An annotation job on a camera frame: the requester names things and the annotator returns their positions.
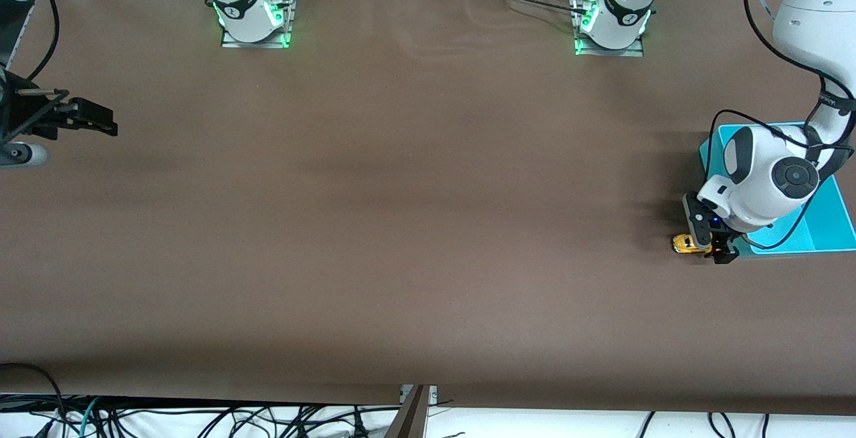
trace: white floor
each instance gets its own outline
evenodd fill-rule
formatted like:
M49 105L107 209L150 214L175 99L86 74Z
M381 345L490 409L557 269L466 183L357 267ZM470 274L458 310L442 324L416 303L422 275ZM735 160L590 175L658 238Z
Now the white floor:
M296 408L276 408L276 419L285 420L294 416ZM318 419L332 417L352 411L351 407L329 407L317 415ZM498 410L477 408L433 408L428 420L426 438L448 438L464 433L463 438L636 438L644 411L539 411ZM123 419L123 425L138 438L193 438L214 418L214 414L163 416L140 413ZM394 411L365 413L363 421L369 430L388 426L395 416ZM728 414L734 425L737 438L760 437L761 415ZM45 417L34 417L25 413L0 414L0 438L22 438L35 435L47 421ZM260 426L272 433L273 425L257 420ZM716 423L728 436L724 422ZM211 433L211 438L226 438L233 421L224 419ZM310 436L324 438L337 435L339 431L352 430L344 423L325 425ZM51 430L51 438L58 438L59 426ZM262 429L244 426L238 438L267 438ZM812 417L773 415L770 418L769 438L852 438L856 436L856 417ZM657 413L645 438L701 437L716 438L707 423L705 413Z

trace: brown table surface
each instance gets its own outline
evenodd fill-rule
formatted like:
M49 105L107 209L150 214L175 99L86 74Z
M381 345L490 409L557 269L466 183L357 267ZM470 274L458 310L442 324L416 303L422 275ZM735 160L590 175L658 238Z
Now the brown table surface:
M64 392L853 413L856 255L670 248L713 113L817 97L740 0L657 0L644 58L507 0L300 0L278 51L203 0L58 1L37 82L120 136L0 173L0 358ZM13 72L50 38L39 0Z

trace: turquoise plastic tray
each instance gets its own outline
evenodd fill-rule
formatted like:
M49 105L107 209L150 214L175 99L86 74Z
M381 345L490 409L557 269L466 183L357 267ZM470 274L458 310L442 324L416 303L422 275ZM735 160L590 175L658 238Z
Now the turquoise plastic tray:
M724 149L728 139L731 139L731 136L741 127L744 127L744 125L725 124L720 125L716 130L713 138L713 149L710 154L710 160L712 161L710 175L720 174L728 176L725 173L725 166L722 164L722 149ZM707 158L706 140L698 148L698 152L700 152L702 164L704 164ZM762 245L779 242L780 238L785 237L785 234L794 225L801 210L802 207L780 218L773 224L773 227L765 227L760 231L749 234L749 238ZM805 211L805 216L800 224L797 225L794 234L781 246L776 249L764 250L751 246L742 239L737 239L734 241L734 247L739 249L740 255L743 256L771 256L856 250L856 233L853 231L853 222L850 221L847 207L844 206L844 199L841 197L841 191L838 189L838 182L835 181L835 176L826 179L821 188L817 189L817 194L811 200L811 206Z

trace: teal cable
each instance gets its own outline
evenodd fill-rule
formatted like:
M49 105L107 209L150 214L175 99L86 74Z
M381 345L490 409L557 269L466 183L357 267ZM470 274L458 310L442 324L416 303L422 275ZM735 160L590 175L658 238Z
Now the teal cable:
M95 398L93 398L92 401L89 402L88 407L86 407L86 411L83 412L83 419L80 420L80 434L78 435L79 438L83 438L84 436L86 436L86 422L89 421L89 415L92 414L92 408L95 407L95 402L97 402L99 398L101 397L96 396Z

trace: table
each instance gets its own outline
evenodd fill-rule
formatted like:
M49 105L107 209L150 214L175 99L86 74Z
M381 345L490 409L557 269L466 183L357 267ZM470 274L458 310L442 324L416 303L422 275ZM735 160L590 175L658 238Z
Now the table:
M670 249L713 113L817 97L740 0L657 0L644 58L507 0L300 0L290 49L224 50L202 1L59 0L37 82L120 136L0 174L3 360L90 395L853 412L856 255ZM50 38L39 0L12 72Z

